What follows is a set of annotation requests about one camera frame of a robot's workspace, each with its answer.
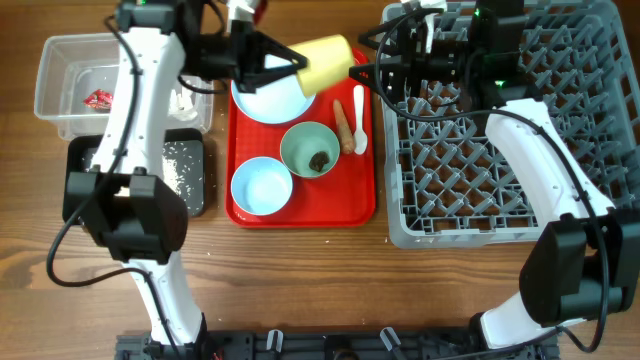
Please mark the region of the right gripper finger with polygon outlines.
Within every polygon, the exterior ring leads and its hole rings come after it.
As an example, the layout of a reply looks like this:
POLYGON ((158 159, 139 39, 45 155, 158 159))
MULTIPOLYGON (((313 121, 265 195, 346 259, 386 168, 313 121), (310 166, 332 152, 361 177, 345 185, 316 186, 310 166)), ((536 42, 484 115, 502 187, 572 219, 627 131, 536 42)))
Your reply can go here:
POLYGON ((378 71, 374 63, 355 65, 349 68, 349 77, 376 93, 391 93, 400 88, 400 67, 394 64, 383 63, 378 71))
POLYGON ((370 49, 412 50, 415 41, 412 32, 415 21, 409 17, 397 17, 379 24, 358 36, 358 43, 370 49))

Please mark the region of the white tissue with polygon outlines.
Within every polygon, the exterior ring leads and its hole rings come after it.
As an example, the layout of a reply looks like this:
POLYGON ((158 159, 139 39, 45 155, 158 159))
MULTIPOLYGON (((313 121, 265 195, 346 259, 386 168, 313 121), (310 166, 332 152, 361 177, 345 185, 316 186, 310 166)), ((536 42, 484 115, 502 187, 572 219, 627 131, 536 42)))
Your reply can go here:
POLYGON ((171 91, 168 115, 179 121, 191 121, 197 117, 194 103, 192 101, 193 92, 185 87, 180 92, 175 89, 171 91))

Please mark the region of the yellow plastic cup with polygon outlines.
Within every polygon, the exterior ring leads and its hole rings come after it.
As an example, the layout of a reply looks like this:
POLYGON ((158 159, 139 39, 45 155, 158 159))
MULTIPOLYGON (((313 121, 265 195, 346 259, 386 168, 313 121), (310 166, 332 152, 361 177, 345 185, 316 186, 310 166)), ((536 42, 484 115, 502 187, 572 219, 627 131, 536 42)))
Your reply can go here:
POLYGON ((342 35, 298 43, 290 49, 307 59, 307 66, 296 75, 305 97, 322 92, 346 79, 349 69, 355 65, 352 48, 342 35))

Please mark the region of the red snack wrapper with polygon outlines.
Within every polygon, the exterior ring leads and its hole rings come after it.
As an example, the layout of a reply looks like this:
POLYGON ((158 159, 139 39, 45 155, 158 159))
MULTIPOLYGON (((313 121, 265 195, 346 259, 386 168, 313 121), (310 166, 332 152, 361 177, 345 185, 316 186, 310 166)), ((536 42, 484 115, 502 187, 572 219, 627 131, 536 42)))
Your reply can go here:
POLYGON ((83 100, 84 105, 88 108, 100 111, 110 111, 112 102, 113 95, 102 89, 95 90, 83 100))

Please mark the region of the white rice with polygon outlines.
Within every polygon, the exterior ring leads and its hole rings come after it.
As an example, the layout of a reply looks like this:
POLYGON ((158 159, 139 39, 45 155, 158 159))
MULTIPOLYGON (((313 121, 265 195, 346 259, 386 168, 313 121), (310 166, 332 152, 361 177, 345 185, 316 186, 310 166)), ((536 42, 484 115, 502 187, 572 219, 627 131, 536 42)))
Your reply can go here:
POLYGON ((190 207, 203 199, 203 145, 197 140, 166 142, 163 180, 190 207))

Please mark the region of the light blue bowl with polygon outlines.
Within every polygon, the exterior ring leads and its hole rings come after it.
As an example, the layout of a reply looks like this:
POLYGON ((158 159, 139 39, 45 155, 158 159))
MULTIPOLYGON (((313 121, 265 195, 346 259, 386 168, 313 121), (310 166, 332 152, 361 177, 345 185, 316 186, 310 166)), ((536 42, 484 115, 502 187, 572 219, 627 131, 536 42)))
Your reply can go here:
POLYGON ((254 157, 234 172, 230 185, 235 204, 254 216, 272 215, 291 198, 293 178, 286 166, 272 157, 254 157))

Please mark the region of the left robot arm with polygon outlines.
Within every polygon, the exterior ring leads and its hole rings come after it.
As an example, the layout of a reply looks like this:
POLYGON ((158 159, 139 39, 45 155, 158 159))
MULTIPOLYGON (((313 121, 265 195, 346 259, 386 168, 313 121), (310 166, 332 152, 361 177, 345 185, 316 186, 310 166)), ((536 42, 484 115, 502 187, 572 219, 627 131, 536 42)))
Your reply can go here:
POLYGON ((123 1, 104 23, 119 44, 106 130, 87 171, 71 172, 67 224, 81 224, 130 274, 152 331, 152 359, 208 359, 205 318, 186 282, 180 250, 185 202, 163 181, 170 95, 187 76, 231 79, 252 92, 305 68, 306 58, 259 32, 262 1, 231 1, 220 29, 201 30, 201 1, 123 1))

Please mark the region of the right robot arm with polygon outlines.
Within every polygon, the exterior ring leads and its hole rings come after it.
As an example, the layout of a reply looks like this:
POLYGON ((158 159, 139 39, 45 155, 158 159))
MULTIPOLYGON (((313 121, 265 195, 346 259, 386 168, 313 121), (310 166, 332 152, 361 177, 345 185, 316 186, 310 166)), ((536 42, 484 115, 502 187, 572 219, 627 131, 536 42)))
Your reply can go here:
POLYGON ((404 14, 361 34, 376 53, 353 79, 391 110, 423 80, 455 82, 463 113, 478 121, 521 185, 542 232, 519 290, 470 324, 482 356, 509 354, 574 324, 594 321, 595 351, 607 317, 628 310, 639 278, 639 215, 618 209, 589 180, 555 130, 541 93, 519 70, 527 17, 520 1, 480 1, 464 41, 438 42, 442 1, 407 1, 404 14))

